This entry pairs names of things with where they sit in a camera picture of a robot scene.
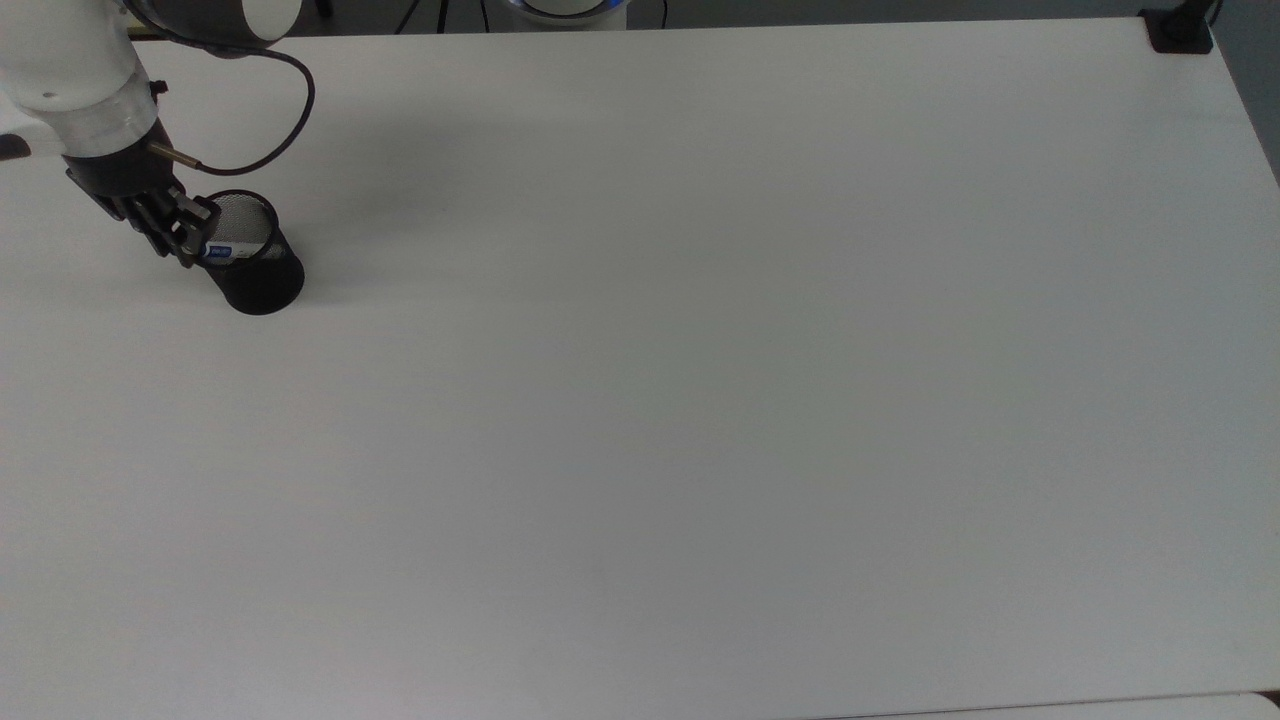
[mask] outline black cable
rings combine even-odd
[[[440,0],[440,13],[435,15],[435,35],[444,35],[444,20],[449,15],[449,0]]]
[[[417,9],[417,4],[421,1],[422,0],[413,0],[412,3],[408,4],[408,10],[404,12],[404,17],[401,18],[401,23],[396,26],[396,32],[393,32],[392,35],[399,35],[401,32],[404,31],[404,26],[408,24],[408,19],[413,17],[413,10]]]
[[[178,45],[186,45],[187,47],[196,47],[197,50],[218,53],[221,55],[256,55],[259,58],[279,60],[288,65],[293,65],[293,68],[296,68],[300,73],[302,73],[302,78],[307,81],[307,101],[302,105],[302,114],[298,115],[298,122],[293,124],[293,129],[289,131],[289,135],[285,136],[284,141],[275,146],[275,150],[271,150],[261,159],[250,163],[248,165],[242,165],[239,168],[211,168],[201,163],[200,160],[195,160],[195,163],[189,165],[192,169],[200,170],[202,173],[209,173],[211,176],[221,176],[221,177],[243,176],[252,173],[259,168],[262,168],[271,160],[275,160],[285,150],[288,150],[291,145],[293,145],[293,141],[298,138],[298,135],[302,132],[302,128],[306,127],[307,119],[311,118],[311,108],[315,106],[316,102],[316,81],[314,77],[311,77],[311,70],[306,65],[303,65],[301,60],[298,60],[292,55],[285,55],[284,53],[276,53],[275,50],[265,50],[262,47],[239,47],[236,45],[221,45],[216,42],[200,42],[198,40],[183,37],[170,31],[166,27],[161,27],[155,20],[152,20],[146,13],[140,10],[137,0],[123,0],[123,1],[124,6],[131,13],[133,13],[133,17],[137,18],[140,23],[146,26],[147,29],[150,29],[151,32],[159,35],[160,37],[170,42],[177,42]]]

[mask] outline white table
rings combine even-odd
[[[961,711],[924,717],[931,720],[1276,720],[1280,717],[1280,710],[1256,694],[1238,694]]]
[[[0,167],[0,715],[1280,685],[1280,192],[1142,22],[320,38],[279,315]],[[288,68],[145,45],[251,160]]]

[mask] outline gray floor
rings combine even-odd
[[[445,32],[484,32],[480,3],[451,0]],[[509,29],[502,0],[486,0],[494,32]],[[1014,18],[1133,17],[1142,8],[1171,8],[1176,0],[668,0],[667,26],[731,27],[826,23],[888,23]],[[411,0],[333,0],[320,18],[303,0],[294,35],[388,35]],[[435,32],[440,0],[421,0],[406,33]],[[634,0],[632,29],[655,28],[662,0]],[[1215,35],[1253,118],[1271,168],[1280,178],[1280,0],[1226,0]]]

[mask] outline black clamp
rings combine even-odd
[[[1217,0],[1187,0],[1172,10],[1142,10],[1147,36],[1156,53],[1171,55],[1208,55],[1213,36],[1204,18]]]

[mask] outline black mesh pencil holder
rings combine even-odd
[[[227,302],[246,315],[268,315],[293,302],[306,275],[271,204],[247,190],[225,190],[209,200],[221,217],[205,242],[200,266]]]

